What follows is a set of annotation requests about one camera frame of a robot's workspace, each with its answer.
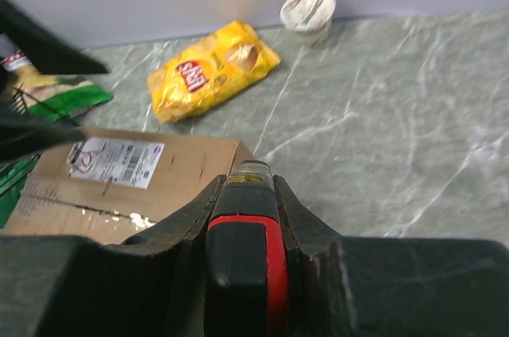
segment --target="marble countertop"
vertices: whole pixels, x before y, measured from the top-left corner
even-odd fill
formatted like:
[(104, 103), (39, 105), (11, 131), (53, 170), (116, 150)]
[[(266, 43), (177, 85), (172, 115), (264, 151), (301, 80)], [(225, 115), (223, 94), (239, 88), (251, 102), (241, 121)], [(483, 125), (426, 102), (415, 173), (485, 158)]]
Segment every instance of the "marble countertop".
[(241, 138), (346, 235), (509, 246), (509, 11), (336, 23), (321, 46), (199, 118), (160, 125), (146, 77), (196, 38), (92, 50), (114, 92), (86, 125)]

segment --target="white plastic container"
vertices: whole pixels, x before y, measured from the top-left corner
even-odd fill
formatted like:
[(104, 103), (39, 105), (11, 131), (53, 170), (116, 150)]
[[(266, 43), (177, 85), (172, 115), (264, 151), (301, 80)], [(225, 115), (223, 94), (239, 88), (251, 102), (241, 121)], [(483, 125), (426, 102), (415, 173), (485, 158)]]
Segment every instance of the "white plastic container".
[(335, 8), (336, 0), (286, 0), (279, 17), (304, 44), (314, 45), (327, 39)]

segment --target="yellow chip bag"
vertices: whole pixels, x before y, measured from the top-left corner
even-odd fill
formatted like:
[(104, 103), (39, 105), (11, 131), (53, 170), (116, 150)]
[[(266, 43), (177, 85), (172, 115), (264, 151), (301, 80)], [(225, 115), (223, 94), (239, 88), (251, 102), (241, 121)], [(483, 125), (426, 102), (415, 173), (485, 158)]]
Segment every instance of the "yellow chip bag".
[(252, 27), (233, 21), (150, 74), (156, 118), (167, 122), (202, 114), (263, 79), (280, 60)]

